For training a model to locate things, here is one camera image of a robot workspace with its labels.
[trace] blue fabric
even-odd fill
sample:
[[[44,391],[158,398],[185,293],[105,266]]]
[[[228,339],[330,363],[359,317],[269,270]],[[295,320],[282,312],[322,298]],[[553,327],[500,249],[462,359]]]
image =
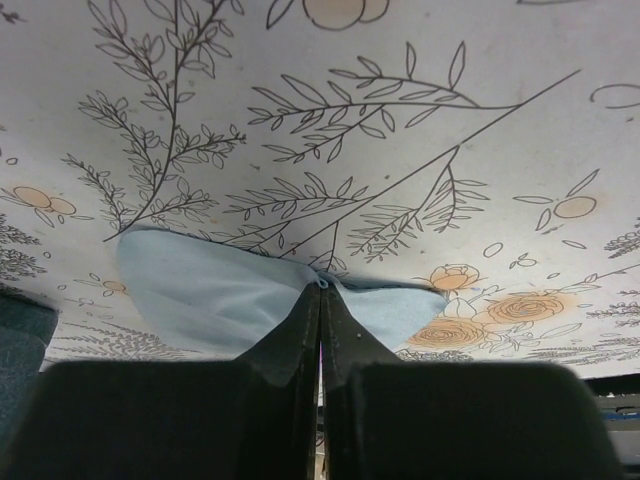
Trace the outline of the blue fabric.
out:
[[[140,314],[175,348],[237,356],[286,318],[306,285],[335,283],[349,311],[388,348],[428,324],[444,299],[409,287],[347,289],[306,265],[160,230],[124,235],[120,275]]]

